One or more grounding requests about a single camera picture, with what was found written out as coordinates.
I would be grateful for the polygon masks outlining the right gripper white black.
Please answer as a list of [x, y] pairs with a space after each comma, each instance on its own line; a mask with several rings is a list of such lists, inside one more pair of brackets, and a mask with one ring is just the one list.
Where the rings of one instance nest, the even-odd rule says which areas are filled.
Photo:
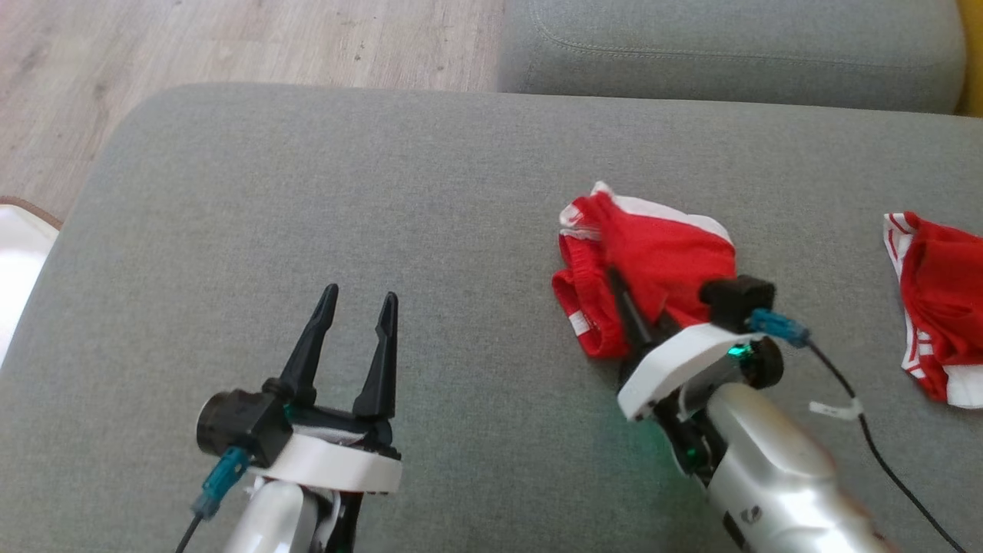
[[617, 394], [619, 409], [628, 420], [648, 416], [654, 405], [702, 374], [735, 346], [748, 346], [758, 339], [758, 333], [733, 333], [712, 323], [699, 323], [652, 349], [652, 323], [636, 304], [627, 281], [615, 267], [608, 269], [607, 276], [628, 346], [626, 359], [641, 359]]

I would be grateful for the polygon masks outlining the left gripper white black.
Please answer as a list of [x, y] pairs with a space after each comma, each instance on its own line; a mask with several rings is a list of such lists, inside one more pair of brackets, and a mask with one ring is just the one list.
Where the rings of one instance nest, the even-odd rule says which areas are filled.
[[402, 455], [392, 444], [398, 368], [398, 297], [387, 293], [371, 367], [351, 412], [316, 407], [313, 385], [339, 286], [317, 301], [277, 379], [293, 434], [266, 469], [266, 552], [353, 552], [368, 495], [397, 492]]

